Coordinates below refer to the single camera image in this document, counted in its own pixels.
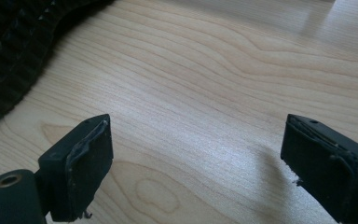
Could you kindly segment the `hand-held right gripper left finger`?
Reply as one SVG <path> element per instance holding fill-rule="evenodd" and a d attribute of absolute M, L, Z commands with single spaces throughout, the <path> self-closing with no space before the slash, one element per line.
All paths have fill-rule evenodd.
<path fill-rule="evenodd" d="M 87 217 L 113 158 L 110 116 L 79 123 L 38 159 L 35 176 L 42 211 L 57 222 Z"/>

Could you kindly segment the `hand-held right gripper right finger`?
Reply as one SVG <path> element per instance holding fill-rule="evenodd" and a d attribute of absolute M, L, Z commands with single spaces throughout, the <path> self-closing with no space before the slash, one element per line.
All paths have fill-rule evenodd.
<path fill-rule="evenodd" d="M 358 143 L 320 121 L 290 114 L 281 159 L 336 222 L 358 224 Z"/>

